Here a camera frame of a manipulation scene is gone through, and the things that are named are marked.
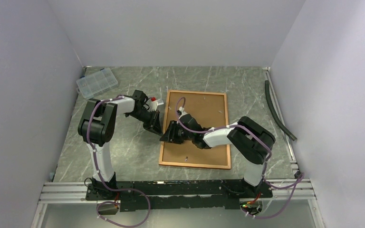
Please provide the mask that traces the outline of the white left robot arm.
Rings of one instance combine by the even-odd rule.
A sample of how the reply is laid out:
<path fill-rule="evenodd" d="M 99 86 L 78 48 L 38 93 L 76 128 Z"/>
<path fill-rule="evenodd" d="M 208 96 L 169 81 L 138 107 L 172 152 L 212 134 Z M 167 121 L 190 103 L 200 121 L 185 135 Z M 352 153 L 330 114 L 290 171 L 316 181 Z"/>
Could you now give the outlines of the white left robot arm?
<path fill-rule="evenodd" d="M 111 163 L 109 142 L 115 131 L 119 115 L 133 117 L 140 121 L 143 128 L 162 136 L 160 112 L 162 100 L 148 97 L 143 91 L 135 90 L 132 95 L 118 95 L 108 99 L 89 99 L 77 132 L 87 144 L 93 163 L 92 185 L 98 193 L 110 200 L 117 193 L 116 173 Z"/>

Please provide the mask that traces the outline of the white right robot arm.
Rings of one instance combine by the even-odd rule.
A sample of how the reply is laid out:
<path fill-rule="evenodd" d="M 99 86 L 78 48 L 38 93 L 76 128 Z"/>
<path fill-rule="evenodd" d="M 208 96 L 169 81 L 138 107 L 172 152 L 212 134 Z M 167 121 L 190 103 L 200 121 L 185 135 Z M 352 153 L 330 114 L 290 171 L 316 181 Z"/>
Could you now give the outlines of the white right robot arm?
<path fill-rule="evenodd" d="M 261 190 L 264 167 L 270 157 L 275 136 L 247 116 L 222 127 L 202 127 L 190 114 L 170 121 L 161 142 L 182 144 L 191 141 L 199 149 L 233 145 L 249 162 L 244 174 L 243 193 L 256 196 Z"/>

